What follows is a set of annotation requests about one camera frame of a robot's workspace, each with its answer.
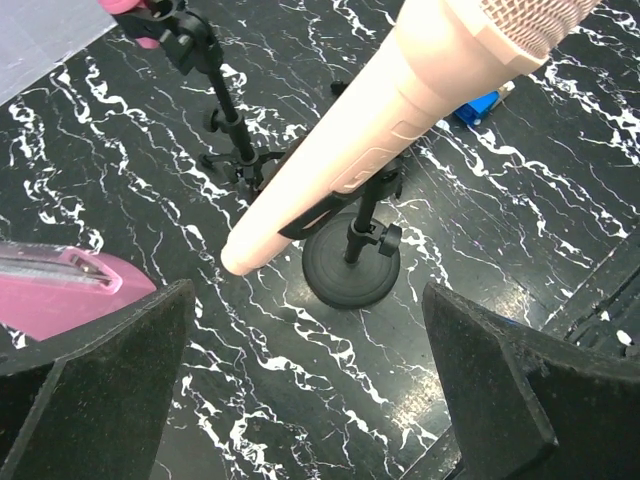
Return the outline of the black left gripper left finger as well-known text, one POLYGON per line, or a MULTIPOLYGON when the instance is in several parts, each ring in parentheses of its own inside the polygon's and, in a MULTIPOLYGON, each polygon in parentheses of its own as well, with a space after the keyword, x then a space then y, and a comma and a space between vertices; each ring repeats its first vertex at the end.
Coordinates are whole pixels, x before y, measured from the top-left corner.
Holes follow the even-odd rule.
POLYGON ((175 281, 1 358, 4 479, 147 479, 194 313, 175 281))

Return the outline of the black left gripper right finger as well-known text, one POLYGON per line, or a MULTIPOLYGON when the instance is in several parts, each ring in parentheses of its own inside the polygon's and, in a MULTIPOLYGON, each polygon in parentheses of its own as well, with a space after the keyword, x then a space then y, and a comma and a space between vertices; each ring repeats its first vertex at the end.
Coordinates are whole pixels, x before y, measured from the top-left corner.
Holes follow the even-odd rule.
POLYGON ((422 310, 472 479, 636 479, 639 363, 580 348, 437 283, 422 310))

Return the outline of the black round-base mic stand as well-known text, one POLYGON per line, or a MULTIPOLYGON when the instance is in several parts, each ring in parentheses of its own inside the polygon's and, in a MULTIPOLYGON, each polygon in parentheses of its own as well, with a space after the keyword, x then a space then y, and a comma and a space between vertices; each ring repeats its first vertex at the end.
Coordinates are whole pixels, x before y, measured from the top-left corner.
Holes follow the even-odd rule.
POLYGON ((377 204, 402 193, 397 156, 351 193, 331 193, 280 230, 304 242, 302 270, 314 295, 338 310, 379 303, 400 272, 402 228, 374 218, 377 204))

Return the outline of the peach toy microphone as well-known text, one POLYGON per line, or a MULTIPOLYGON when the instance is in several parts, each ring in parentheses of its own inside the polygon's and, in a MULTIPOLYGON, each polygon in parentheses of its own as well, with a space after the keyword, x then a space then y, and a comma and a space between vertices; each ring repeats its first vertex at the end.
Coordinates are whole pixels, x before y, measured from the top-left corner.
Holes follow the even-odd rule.
POLYGON ((363 184, 438 120, 538 69, 591 1, 407 1, 379 50, 231 230, 223 266, 245 275, 290 242, 287 225, 363 184))

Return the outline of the black tripod mic stand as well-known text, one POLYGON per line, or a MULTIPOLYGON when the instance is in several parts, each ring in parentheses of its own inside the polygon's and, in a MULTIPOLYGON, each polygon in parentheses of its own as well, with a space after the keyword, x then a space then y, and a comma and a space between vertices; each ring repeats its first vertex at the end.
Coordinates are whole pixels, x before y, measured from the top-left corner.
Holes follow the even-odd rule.
POLYGON ((219 165, 227 180, 233 184, 243 181, 251 197, 266 186, 263 166, 281 160, 284 153, 252 144, 248 126, 234 103, 222 74, 224 54, 212 24, 202 13, 186 6, 183 1, 149 1, 158 23, 159 48, 173 67, 186 76, 196 70, 205 75, 213 88, 218 105, 205 113, 204 128, 227 135, 233 150, 227 154, 203 154, 203 167, 219 165))

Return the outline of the pink toy microphone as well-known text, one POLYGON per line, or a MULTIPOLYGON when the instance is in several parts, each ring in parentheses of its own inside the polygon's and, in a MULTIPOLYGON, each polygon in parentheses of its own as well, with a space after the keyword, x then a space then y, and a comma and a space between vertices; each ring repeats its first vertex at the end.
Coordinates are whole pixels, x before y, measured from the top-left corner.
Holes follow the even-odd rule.
POLYGON ((98 4, 112 16, 125 35, 142 48, 159 46, 158 23, 153 19, 154 11, 149 8, 149 1, 99 0, 98 4))

